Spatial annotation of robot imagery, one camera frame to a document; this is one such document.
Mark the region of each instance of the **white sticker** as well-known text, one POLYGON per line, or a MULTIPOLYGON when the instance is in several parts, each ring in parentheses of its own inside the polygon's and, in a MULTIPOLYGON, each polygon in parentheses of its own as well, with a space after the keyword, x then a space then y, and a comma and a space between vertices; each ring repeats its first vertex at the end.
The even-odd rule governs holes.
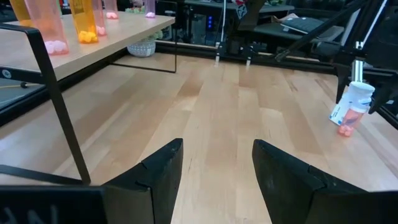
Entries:
POLYGON ((242 17, 244 17, 244 15, 246 15, 246 13, 248 13, 248 9, 246 8, 246 5, 240 5, 238 6, 238 8, 236 9, 236 12, 238 13, 238 18, 242 19, 242 17))

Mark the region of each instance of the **wooden table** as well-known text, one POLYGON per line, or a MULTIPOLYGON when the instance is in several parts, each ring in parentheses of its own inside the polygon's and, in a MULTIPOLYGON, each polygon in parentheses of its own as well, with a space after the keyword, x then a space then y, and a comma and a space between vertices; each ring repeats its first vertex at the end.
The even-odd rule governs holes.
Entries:
POLYGON ((100 37, 96 44, 80 44, 72 16, 63 16, 63 28, 70 52, 67 55, 50 57, 47 56, 44 46, 41 47, 40 42, 43 40, 36 30, 3 24, 0 30, 0 48, 2 49, 0 56, 2 75, 0 78, 45 84, 81 180, 1 164, 0 174, 55 184, 89 184, 91 178, 57 82, 116 53, 129 44, 172 25, 174 21, 174 17, 157 16, 155 19, 147 19, 142 14, 120 12, 119 20, 106 20, 108 33, 106 37, 100 37))
MULTIPOLYGON (((173 55, 117 63, 170 64, 173 55)), ((253 140, 368 191, 398 189, 398 131, 366 115, 351 138, 328 119, 337 77, 178 56, 178 72, 110 65, 64 93, 93 184, 183 138, 172 223, 271 224, 252 161, 253 140)), ((51 102, 0 129, 0 163, 78 178, 51 102)), ((0 175, 2 184, 42 184, 0 175)))
MULTIPOLYGON (((57 80, 61 80, 129 44, 133 44, 174 23, 174 17, 157 16, 147 19, 142 14, 119 13, 119 20, 105 20, 108 35, 97 44, 80 44, 73 26, 72 15, 62 16, 63 28, 69 44, 68 55, 51 56, 57 80)), ((32 49, 25 34, 0 30, 0 65, 39 72, 32 49)))

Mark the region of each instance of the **basket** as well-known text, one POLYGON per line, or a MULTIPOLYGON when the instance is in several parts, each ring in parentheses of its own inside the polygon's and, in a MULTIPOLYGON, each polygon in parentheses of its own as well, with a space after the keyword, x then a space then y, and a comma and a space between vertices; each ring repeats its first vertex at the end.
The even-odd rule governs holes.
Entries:
POLYGON ((130 54, 136 57, 149 57, 155 53, 155 39, 144 39, 127 46, 130 54))

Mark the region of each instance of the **pill bottle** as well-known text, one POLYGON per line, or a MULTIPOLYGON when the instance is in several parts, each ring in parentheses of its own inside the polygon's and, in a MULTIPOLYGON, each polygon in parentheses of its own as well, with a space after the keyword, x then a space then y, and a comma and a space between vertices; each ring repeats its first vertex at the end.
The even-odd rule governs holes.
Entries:
POLYGON ((155 17, 155 0, 145 0, 145 17, 154 18, 155 17))
POLYGON ((93 0, 94 20, 98 36, 105 36, 105 21, 102 0, 93 0))
POLYGON ((12 10, 17 17, 21 26, 33 27, 33 22, 30 19, 29 12, 27 10, 24 0, 10 0, 12 10))
POLYGON ((360 102, 353 102, 349 107, 342 124, 338 128, 338 134, 344 137, 351 137, 355 128, 358 126, 358 123, 361 121, 361 118, 368 109, 368 106, 364 106, 360 102))
POLYGON ((34 27, 42 34, 47 53, 49 55, 69 53, 56 1, 29 0, 25 3, 34 27))
POLYGON ((116 0, 104 0, 107 19, 119 19, 118 5, 116 0))
POLYGON ((329 115, 329 119, 337 125, 341 125, 352 102, 368 99, 367 101, 364 100, 363 103, 369 105, 374 90, 375 88, 369 84, 363 82, 351 82, 348 90, 343 94, 340 102, 329 115))
POLYGON ((79 42, 92 44, 98 42, 92 0, 69 0, 79 42))

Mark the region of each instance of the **yellow ball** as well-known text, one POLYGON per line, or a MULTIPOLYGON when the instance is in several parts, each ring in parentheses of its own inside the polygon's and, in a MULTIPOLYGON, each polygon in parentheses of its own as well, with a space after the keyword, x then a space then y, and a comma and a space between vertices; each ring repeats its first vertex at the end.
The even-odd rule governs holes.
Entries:
POLYGON ((84 40, 85 40, 85 35, 80 32, 79 33, 79 41, 84 42, 84 40))
POLYGON ((91 37, 90 35, 85 36, 85 42, 90 43, 91 42, 91 37))
POLYGON ((88 32, 87 35, 89 35, 90 37, 95 37, 96 36, 95 33, 93 33, 93 32, 88 32))

